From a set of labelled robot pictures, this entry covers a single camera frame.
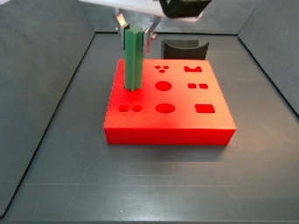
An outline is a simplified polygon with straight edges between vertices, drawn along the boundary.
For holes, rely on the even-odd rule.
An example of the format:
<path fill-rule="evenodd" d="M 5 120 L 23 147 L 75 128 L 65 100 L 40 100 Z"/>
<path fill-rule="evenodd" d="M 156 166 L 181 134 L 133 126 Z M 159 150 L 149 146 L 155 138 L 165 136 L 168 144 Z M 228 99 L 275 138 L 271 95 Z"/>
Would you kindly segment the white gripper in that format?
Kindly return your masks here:
<path fill-rule="evenodd" d="M 155 28 L 159 25 L 161 18 L 167 18 L 164 15 L 159 0 L 79 0 L 87 4 L 103 5 L 109 8 L 115 8 L 116 27 L 120 35 L 124 35 L 125 29 L 129 28 L 129 24 L 125 21 L 123 14 L 124 11 L 133 11 L 147 15 L 151 15 L 151 25 L 144 29 L 144 46 L 143 54 L 149 53 L 149 45 L 156 39 Z M 201 18 L 201 14 L 197 17 L 181 17 L 171 18 L 187 22 L 196 22 Z"/>

